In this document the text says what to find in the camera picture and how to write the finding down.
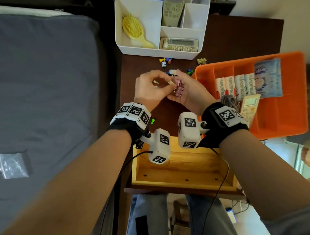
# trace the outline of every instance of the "blue jeans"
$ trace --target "blue jeans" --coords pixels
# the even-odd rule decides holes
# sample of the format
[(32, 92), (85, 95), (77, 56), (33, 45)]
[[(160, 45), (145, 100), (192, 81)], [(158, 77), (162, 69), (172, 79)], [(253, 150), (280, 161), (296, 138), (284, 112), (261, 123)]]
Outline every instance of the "blue jeans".
[[(191, 235), (202, 235), (206, 213), (214, 198), (186, 195)], [(167, 195), (134, 195), (126, 235), (136, 235), (136, 218), (146, 215), (149, 235), (168, 235)], [(217, 198), (209, 211), (203, 235), (237, 235), (221, 201)]]

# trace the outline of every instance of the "black wrist strap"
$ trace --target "black wrist strap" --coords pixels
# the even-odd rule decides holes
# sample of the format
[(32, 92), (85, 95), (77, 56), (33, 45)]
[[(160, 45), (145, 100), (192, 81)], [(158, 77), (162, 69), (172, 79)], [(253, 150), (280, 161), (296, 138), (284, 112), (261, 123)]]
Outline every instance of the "black wrist strap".
[(218, 148), (219, 144), (235, 131), (240, 129), (249, 130), (247, 125), (242, 123), (227, 127), (224, 121), (214, 112), (214, 110), (223, 106), (225, 105), (221, 102), (216, 102), (206, 108), (203, 112), (201, 119), (202, 121), (207, 122), (207, 128), (210, 130), (206, 133), (206, 136), (200, 141), (197, 147)]
[(134, 121), (126, 118), (117, 118), (107, 128), (107, 131), (108, 130), (127, 130), (131, 136), (131, 144), (134, 144), (146, 132), (147, 128), (142, 130)]

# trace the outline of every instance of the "gray mattress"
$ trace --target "gray mattress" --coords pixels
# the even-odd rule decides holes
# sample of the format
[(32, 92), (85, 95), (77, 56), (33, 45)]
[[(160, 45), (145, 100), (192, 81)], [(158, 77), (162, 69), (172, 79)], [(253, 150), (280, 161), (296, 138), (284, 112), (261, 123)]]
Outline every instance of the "gray mattress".
[(85, 16), (0, 15), (0, 153), (29, 177), (0, 177), (0, 232), (97, 138), (99, 25)]

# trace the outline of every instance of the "wooden drawer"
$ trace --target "wooden drawer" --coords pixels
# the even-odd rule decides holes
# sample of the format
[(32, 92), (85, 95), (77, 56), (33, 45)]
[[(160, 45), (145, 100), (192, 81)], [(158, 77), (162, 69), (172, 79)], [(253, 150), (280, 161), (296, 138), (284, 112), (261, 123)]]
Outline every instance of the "wooden drawer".
[[(148, 185), (157, 187), (173, 187), (188, 189), (218, 190), (227, 173), (227, 164), (211, 149), (183, 149), (178, 145), (178, 137), (171, 136), (171, 156), (162, 165), (149, 161), (148, 154), (142, 154), (132, 163), (132, 185)], [(144, 143), (143, 149), (133, 148), (133, 156), (147, 151), (149, 145)], [(221, 192), (236, 192), (237, 179), (230, 171)]]

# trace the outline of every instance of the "orange tray compartment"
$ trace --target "orange tray compartment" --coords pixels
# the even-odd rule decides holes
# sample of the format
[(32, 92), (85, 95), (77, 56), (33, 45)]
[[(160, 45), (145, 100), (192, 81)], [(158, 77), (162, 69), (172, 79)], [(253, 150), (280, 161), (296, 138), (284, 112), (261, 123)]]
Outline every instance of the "orange tray compartment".
[(282, 97), (260, 99), (250, 132), (259, 140), (299, 135), (308, 131), (307, 81), (304, 54), (288, 52), (240, 60), (204, 64), (192, 78), (215, 97), (215, 79), (254, 72), (262, 60), (281, 59)]

